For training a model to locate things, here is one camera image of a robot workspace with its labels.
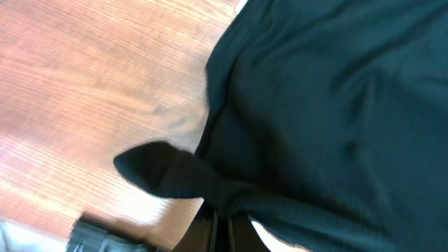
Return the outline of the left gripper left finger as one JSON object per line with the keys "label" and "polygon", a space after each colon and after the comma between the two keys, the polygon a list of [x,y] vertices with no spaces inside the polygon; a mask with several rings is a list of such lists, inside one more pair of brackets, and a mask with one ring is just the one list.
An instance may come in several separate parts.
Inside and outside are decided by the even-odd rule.
{"label": "left gripper left finger", "polygon": [[215,252],[218,217],[203,203],[180,242],[171,252]]}

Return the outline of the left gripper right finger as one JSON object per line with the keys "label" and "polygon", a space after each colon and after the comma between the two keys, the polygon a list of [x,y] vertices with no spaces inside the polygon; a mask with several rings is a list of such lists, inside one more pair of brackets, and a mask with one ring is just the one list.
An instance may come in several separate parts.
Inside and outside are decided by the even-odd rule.
{"label": "left gripper right finger", "polygon": [[229,218],[227,230],[231,252],[270,252],[245,213]]}

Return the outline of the black t-shirt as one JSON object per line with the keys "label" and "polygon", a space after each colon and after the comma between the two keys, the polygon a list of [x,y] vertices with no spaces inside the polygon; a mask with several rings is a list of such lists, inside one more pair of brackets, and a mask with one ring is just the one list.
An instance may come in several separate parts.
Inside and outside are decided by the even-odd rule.
{"label": "black t-shirt", "polygon": [[159,197],[313,251],[447,250],[447,2],[248,1],[206,66],[194,153],[114,160]]}

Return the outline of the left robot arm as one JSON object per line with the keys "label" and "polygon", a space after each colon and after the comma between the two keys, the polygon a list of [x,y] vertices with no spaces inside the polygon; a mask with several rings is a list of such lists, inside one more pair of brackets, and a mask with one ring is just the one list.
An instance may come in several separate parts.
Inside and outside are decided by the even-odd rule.
{"label": "left robot arm", "polygon": [[[132,236],[92,215],[83,214],[63,242],[24,226],[1,222],[2,251],[158,252],[161,245]],[[224,219],[203,203],[173,252],[268,252],[249,217]]]}

